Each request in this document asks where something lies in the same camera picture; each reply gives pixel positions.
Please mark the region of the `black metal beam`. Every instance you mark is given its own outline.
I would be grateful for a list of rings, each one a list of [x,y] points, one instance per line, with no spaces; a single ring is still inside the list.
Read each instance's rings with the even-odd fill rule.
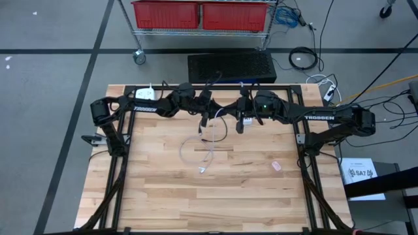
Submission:
[[[384,176],[347,184],[344,186],[344,190],[346,197],[353,198],[414,187],[418,187],[418,166]]]

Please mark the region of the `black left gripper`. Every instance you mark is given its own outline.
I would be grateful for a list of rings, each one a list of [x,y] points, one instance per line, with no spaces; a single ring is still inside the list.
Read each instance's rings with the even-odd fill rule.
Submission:
[[[194,113],[200,114],[201,127],[206,127],[208,120],[214,118],[215,114],[228,114],[228,105],[222,105],[212,100],[212,92],[210,90],[202,90],[198,97],[195,98],[195,110]]]

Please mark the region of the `grey box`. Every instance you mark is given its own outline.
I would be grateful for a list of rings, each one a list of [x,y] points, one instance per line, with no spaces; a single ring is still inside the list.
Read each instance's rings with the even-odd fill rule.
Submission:
[[[408,96],[408,99],[411,101],[418,114],[418,81],[410,82],[409,88],[410,95]]]

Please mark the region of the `white floor power strip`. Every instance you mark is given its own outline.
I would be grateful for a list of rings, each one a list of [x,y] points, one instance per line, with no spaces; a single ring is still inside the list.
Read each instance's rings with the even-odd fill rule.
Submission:
[[[336,90],[336,86],[335,85],[330,85],[330,87],[328,88],[327,92],[324,95],[324,99],[329,102],[333,96],[334,96],[334,92]]]

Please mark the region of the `black perforated computer case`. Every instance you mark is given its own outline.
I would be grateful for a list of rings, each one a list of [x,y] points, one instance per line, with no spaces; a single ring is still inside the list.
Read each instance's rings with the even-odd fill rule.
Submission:
[[[268,52],[189,55],[187,67],[189,82],[194,84],[273,84],[277,79],[272,56]]]

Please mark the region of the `wide white power strip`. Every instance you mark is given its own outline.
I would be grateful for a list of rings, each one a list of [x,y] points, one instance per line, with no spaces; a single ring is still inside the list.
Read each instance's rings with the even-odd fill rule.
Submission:
[[[155,91],[152,87],[141,88],[135,91],[136,99],[155,100]]]

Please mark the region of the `black caster wheel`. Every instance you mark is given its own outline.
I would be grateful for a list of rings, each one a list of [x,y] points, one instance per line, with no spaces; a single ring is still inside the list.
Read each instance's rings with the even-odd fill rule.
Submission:
[[[388,18],[392,14],[392,7],[396,0],[386,0],[386,5],[380,10],[379,17],[382,19]]]

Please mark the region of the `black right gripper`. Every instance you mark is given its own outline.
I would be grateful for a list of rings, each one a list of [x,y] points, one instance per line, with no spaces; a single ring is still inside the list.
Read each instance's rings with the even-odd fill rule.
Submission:
[[[252,92],[246,87],[241,87],[240,95],[241,97],[238,100],[227,105],[227,108],[230,108],[227,110],[227,113],[236,114],[237,133],[244,132],[244,118],[255,118],[261,124],[261,118],[257,113]]]

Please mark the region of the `red plastic storage bin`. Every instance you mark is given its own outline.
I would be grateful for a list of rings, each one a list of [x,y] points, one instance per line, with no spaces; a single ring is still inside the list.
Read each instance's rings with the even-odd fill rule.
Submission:
[[[139,29],[196,29],[199,25],[199,4],[174,1],[134,1]]]
[[[203,28],[263,31],[267,8],[266,3],[203,3]]]

